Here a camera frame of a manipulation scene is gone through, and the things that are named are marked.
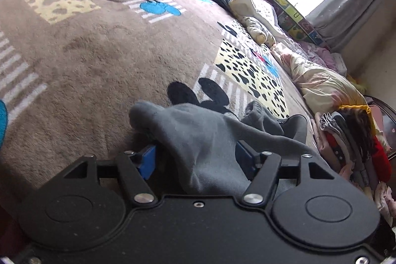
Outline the pile of folded clothes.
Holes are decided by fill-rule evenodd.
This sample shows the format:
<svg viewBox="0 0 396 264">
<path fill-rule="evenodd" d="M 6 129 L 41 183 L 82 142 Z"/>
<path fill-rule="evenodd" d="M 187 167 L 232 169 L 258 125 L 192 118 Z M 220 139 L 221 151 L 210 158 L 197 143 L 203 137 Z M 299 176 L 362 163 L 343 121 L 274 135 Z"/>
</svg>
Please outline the pile of folded clothes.
<svg viewBox="0 0 396 264">
<path fill-rule="evenodd" d="M 341 106 L 316 113 L 311 120 L 321 156 L 341 177 L 371 199 L 389 225 L 395 222 L 395 199 L 388 185 L 391 150 L 368 105 Z"/>
</svg>

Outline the brown Mickey Mouse blanket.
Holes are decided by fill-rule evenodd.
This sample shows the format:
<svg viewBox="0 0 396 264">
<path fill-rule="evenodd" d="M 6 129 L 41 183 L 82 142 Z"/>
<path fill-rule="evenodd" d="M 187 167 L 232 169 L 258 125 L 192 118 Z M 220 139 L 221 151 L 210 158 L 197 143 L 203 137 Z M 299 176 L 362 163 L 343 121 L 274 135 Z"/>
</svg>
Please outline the brown Mickey Mouse blanket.
<svg viewBox="0 0 396 264">
<path fill-rule="evenodd" d="M 1 0 L 1 205 L 85 153 L 142 148 L 138 100 L 311 118 L 265 46 L 212 0 Z"/>
</svg>

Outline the cream rolled bolster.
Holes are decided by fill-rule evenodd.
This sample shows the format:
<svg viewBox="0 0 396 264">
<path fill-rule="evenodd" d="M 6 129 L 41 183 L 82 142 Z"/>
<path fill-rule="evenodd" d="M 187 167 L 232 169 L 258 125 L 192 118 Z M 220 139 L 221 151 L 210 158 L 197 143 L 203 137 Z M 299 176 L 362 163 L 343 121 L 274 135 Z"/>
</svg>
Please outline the cream rolled bolster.
<svg viewBox="0 0 396 264">
<path fill-rule="evenodd" d="M 251 38 L 258 45 L 265 44 L 268 47 L 272 47 L 276 43 L 272 33 L 254 17 L 245 17 L 244 25 Z"/>
</svg>

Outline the pink cream floral pillow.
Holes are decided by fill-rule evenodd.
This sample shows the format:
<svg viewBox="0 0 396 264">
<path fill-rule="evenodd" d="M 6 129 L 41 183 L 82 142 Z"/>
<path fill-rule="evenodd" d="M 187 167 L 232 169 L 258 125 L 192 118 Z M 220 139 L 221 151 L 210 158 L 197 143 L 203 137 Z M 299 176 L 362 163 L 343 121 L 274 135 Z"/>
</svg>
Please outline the pink cream floral pillow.
<svg viewBox="0 0 396 264">
<path fill-rule="evenodd" d="M 271 48 L 271 53 L 312 113 L 332 113 L 344 105 L 367 104 L 356 87 L 337 72 L 307 60 L 280 43 Z"/>
</svg>

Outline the grey fleece sweatpants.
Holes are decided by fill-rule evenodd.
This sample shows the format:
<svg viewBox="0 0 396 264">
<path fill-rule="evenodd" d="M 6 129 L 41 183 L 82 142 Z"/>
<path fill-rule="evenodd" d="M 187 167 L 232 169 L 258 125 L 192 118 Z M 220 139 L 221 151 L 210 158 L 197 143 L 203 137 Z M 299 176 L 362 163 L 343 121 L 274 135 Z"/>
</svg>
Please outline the grey fleece sweatpants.
<svg viewBox="0 0 396 264">
<path fill-rule="evenodd" d="M 250 180 L 236 161 L 240 140 L 257 152 L 277 153 L 283 161 L 297 161 L 304 153 L 320 156 L 305 144 L 303 115 L 278 120 L 257 101 L 246 106 L 241 120 L 189 103 L 165 108 L 139 101 L 129 111 L 129 122 L 167 148 L 182 189 L 194 195 L 242 196 Z"/>
</svg>

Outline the dark wooden chair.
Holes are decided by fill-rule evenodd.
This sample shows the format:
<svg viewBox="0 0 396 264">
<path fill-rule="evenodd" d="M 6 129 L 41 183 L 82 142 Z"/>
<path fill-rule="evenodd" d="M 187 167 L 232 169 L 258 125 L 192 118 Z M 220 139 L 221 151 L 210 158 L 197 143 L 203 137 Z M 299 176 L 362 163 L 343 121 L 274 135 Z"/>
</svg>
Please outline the dark wooden chair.
<svg viewBox="0 0 396 264">
<path fill-rule="evenodd" d="M 367 95 L 365 99 L 374 110 L 374 119 L 388 142 L 395 141 L 395 110 L 379 98 Z"/>
</svg>

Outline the cream floral quilt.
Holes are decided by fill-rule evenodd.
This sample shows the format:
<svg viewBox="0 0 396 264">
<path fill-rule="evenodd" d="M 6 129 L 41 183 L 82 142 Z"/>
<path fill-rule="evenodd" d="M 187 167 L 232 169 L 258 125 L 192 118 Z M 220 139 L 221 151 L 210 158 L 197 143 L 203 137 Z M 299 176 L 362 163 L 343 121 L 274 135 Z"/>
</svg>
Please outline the cream floral quilt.
<svg viewBox="0 0 396 264">
<path fill-rule="evenodd" d="M 273 6 L 265 0 L 230 0 L 228 6 L 235 18 L 244 27 L 244 18 L 254 17 L 272 33 L 276 40 L 275 44 L 282 43 L 289 48 L 297 45 L 280 28 Z"/>
</svg>

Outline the colourful alphabet foam board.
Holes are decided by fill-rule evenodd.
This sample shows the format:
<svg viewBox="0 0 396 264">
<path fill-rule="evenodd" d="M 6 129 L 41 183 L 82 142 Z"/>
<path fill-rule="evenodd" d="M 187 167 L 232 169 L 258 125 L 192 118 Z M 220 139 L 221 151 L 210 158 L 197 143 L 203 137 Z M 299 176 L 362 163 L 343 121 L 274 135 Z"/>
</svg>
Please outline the colourful alphabet foam board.
<svg viewBox="0 0 396 264">
<path fill-rule="evenodd" d="M 291 38 L 330 50 L 330 46 L 312 24 L 290 2 L 287 0 L 266 1 L 274 7 L 280 28 Z"/>
</svg>

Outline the grey curtain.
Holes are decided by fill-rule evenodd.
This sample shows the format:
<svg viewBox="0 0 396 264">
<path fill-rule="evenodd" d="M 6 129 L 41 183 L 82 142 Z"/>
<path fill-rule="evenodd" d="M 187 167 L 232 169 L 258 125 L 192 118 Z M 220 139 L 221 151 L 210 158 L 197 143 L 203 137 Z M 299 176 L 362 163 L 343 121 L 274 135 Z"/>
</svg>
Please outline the grey curtain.
<svg viewBox="0 0 396 264">
<path fill-rule="evenodd" d="M 377 10 L 382 0 L 324 0 L 306 19 L 313 26 L 313 43 L 341 51 Z"/>
</svg>

